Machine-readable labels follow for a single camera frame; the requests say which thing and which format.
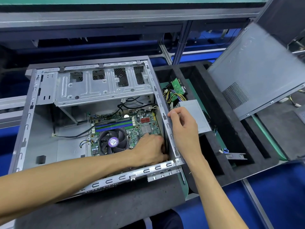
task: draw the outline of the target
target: ventilation holes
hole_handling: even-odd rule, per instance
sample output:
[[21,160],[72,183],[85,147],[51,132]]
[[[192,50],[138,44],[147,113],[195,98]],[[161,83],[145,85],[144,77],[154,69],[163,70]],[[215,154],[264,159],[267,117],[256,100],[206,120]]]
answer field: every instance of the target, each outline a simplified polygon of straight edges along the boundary
[[83,81],[83,73],[81,71],[70,72],[70,83],[82,82],[82,81]]
[[222,94],[233,110],[250,99],[248,92],[239,81],[228,86]]
[[127,87],[128,86],[128,79],[126,75],[125,68],[115,68],[114,69],[114,75],[119,78],[119,87]]
[[142,75],[143,70],[144,70],[143,66],[134,67],[135,77],[137,79],[138,84],[144,84],[143,75]]
[[105,71],[104,70],[94,70],[92,71],[93,80],[105,79]]

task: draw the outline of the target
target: motherboard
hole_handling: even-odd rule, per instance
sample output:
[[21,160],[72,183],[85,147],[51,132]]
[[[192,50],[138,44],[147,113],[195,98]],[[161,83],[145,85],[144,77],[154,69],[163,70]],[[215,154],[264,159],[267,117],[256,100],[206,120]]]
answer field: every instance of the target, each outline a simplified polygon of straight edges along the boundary
[[88,114],[92,126],[88,141],[91,145],[91,156],[115,153],[125,148],[133,149],[146,133],[160,135],[154,111],[139,108],[124,110],[123,114]]

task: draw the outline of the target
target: blue ram slot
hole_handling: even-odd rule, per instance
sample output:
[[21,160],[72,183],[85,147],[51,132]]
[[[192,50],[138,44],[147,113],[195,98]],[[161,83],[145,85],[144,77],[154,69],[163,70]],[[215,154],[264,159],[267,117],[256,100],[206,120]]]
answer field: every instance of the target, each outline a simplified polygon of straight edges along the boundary
[[124,127],[128,127],[128,126],[132,126],[132,123],[131,124],[127,124],[127,125],[120,125],[120,126],[116,126],[116,127],[109,127],[109,128],[98,129],[95,132],[103,132],[103,131],[113,130],[113,129],[116,129],[116,128],[124,128]]
[[96,126],[95,129],[100,128],[100,127],[105,127],[105,126],[116,125],[116,124],[120,124],[120,123],[127,123],[127,122],[131,122],[132,123],[131,120],[127,120],[127,121],[122,121],[122,122],[115,122],[115,123],[108,124],[108,125],[99,125],[99,126]]

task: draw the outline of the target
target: cpu fan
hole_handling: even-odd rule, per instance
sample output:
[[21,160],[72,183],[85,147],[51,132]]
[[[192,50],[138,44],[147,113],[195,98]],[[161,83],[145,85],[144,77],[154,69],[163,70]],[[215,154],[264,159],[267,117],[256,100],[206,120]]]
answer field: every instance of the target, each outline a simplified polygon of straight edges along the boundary
[[126,130],[124,128],[102,132],[99,135],[99,142],[103,154],[113,154],[128,149]]

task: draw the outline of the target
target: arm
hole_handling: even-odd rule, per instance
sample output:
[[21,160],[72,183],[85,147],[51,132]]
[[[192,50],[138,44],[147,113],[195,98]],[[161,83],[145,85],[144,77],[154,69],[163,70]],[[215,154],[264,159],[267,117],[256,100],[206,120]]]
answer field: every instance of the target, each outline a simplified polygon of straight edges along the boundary
[[90,183],[129,167],[168,159],[163,138],[144,135],[133,150],[55,162],[0,177],[0,225],[67,198]]
[[209,227],[248,228],[201,153],[195,119],[184,107],[173,109],[168,116],[173,122],[176,145],[195,179]]

